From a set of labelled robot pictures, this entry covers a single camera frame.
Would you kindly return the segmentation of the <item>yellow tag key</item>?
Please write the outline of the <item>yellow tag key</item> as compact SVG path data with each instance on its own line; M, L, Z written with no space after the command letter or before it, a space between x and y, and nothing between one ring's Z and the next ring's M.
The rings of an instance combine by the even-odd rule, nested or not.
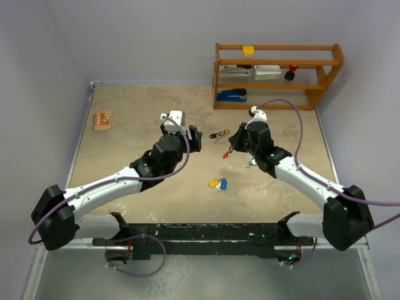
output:
M220 183L220 180L218 180L218 179L217 180L213 180L213 181L208 183L208 187L209 188L214 188L214 187L218 186L219 183Z

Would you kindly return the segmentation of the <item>black tag key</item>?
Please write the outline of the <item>black tag key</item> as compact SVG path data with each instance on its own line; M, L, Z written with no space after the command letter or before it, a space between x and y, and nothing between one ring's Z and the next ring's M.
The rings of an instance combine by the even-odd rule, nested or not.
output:
M216 144L221 138L222 136L219 133L213 133L210 134L209 137L214 140L214 143Z

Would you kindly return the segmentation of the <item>orange carabiner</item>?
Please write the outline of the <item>orange carabiner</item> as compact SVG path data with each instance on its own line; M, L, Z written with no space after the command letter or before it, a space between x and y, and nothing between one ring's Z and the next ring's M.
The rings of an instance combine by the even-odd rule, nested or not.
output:
M230 133L230 130L225 129L225 130L223 130L223 131L218 132L218 135L219 135L219 136L225 136L225 135L227 135L227 134L229 134L229 133Z

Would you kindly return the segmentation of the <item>blue tag key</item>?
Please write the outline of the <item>blue tag key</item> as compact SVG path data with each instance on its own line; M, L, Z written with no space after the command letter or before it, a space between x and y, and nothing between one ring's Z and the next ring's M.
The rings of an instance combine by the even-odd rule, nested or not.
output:
M225 178L219 180L219 184L216 186L218 193L221 193L227 189L228 182Z

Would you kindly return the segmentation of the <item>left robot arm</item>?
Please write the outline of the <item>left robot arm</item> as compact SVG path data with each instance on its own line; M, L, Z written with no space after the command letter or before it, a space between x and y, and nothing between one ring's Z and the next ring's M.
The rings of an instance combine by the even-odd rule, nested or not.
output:
M203 134L196 126L176 132L161 126L161 130L152 149L116 174L65 190L56 184L47 187L31 213L34 229L28 243L42 243L49 251L65 246L84 229L93 228L82 222L93 209L153 188L182 171L191 153L201 151Z

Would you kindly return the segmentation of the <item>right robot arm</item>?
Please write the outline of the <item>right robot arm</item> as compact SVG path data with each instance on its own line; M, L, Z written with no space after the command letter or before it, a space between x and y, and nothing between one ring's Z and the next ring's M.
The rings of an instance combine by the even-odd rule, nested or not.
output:
M230 151L250 154L258 168L289 184L309 198L321 214L297 212L278 229L284 244L299 237L322 238L339 251L345 251L374 229L374 221L363 190L345 187L300 165L287 150L274 144L266 123L242 123L229 138Z

